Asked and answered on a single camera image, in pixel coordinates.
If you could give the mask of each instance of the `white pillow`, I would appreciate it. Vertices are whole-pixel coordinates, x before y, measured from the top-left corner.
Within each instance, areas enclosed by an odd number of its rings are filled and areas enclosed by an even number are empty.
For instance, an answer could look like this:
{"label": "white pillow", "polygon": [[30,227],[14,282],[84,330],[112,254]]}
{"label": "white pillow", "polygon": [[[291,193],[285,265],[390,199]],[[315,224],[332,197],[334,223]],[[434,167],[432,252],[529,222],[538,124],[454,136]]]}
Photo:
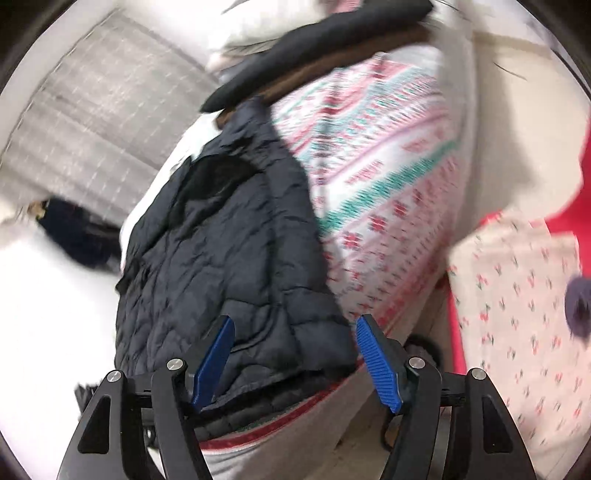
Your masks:
{"label": "white pillow", "polygon": [[223,50],[282,37],[328,15],[326,0],[248,0],[219,17],[210,30],[209,48]]}

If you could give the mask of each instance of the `green stripe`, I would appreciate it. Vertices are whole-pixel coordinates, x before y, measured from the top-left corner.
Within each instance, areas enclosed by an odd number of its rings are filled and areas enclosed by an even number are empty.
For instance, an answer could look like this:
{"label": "green stripe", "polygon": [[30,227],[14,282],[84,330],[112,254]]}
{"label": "green stripe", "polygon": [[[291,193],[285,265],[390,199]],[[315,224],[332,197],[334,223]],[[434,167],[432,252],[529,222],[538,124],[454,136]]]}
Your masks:
{"label": "green stripe", "polygon": [[386,178],[377,180],[365,190],[359,191],[354,197],[345,200],[338,209],[318,219],[322,236],[339,230],[347,222],[358,218],[361,213],[373,208],[383,200],[389,199],[392,192],[402,190],[406,185],[426,175],[444,159],[449,151],[455,148],[456,142],[450,140],[435,150],[431,156],[422,158],[398,172],[390,173]]}

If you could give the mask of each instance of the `red fabric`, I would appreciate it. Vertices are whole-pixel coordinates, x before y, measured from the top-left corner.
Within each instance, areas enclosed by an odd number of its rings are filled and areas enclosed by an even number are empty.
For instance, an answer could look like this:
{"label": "red fabric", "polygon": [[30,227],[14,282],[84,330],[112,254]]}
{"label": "red fabric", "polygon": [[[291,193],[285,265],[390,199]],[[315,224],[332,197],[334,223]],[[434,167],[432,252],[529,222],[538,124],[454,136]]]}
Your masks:
{"label": "red fabric", "polygon": [[[579,258],[583,275],[591,276],[591,125],[587,129],[587,142],[581,157],[581,171],[583,185],[574,200],[562,212],[546,219],[550,233],[573,232],[579,240]],[[484,217],[480,225],[488,223],[497,217],[491,213]],[[467,372],[466,358],[462,346],[460,326],[457,321],[456,302],[452,292],[447,298],[447,317],[452,344],[452,358],[454,373],[465,375]]]}
{"label": "red fabric", "polygon": [[546,219],[551,233],[573,232],[579,240],[579,257],[583,275],[591,276],[591,129],[581,159],[583,185],[577,196],[561,213]]}

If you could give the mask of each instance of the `black fabric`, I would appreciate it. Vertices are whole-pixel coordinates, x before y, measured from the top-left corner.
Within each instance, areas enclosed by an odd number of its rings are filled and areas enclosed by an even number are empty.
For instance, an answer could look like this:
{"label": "black fabric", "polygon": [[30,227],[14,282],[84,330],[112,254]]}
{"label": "black fabric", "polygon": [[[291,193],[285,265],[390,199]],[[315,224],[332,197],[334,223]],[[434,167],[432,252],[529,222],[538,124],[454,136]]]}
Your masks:
{"label": "black fabric", "polygon": [[350,327],[326,285],[307,176],[258,98],[173,174],[131,233],[115,366],[180,356],[220,314],[236,343],[200,439],[293,405],[350,373]]}
{"label": "black fabric", "polygon": [[423,20],[429,0],[397,0],[334,14],[286,35],[258,62],[222,85],[205,101],[202,112],[234,107],[273,80],[322,56]]}
{"label": "black fabric", "polygon": [[119,228],[59,197],[41,202],[37,218],[47,235],[74,261],[89,268],[119,264]]}

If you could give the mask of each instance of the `brown fabric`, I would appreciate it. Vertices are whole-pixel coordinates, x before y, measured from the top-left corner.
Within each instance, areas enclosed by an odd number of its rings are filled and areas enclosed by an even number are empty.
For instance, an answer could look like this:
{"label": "brown fabric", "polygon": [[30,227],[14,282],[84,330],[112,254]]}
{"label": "brown fabric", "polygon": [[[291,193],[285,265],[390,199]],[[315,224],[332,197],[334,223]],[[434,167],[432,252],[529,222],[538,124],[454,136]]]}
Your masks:
{"label": "brown fabric", "polygon": [[[429,30],[422,25],[370,38],[360,44],[330,53],[304,65],[266,85],[253,96],[260,95],[265,105],[272,105],[302,85],[329,74],[335,68],[348,67],[367,60],[379,51],[390,51],[404,45],[426,42],[428,39]],[[217,116],[216,123],[219,129],[223,129],[234,111],[234,108],[226,108]]]}

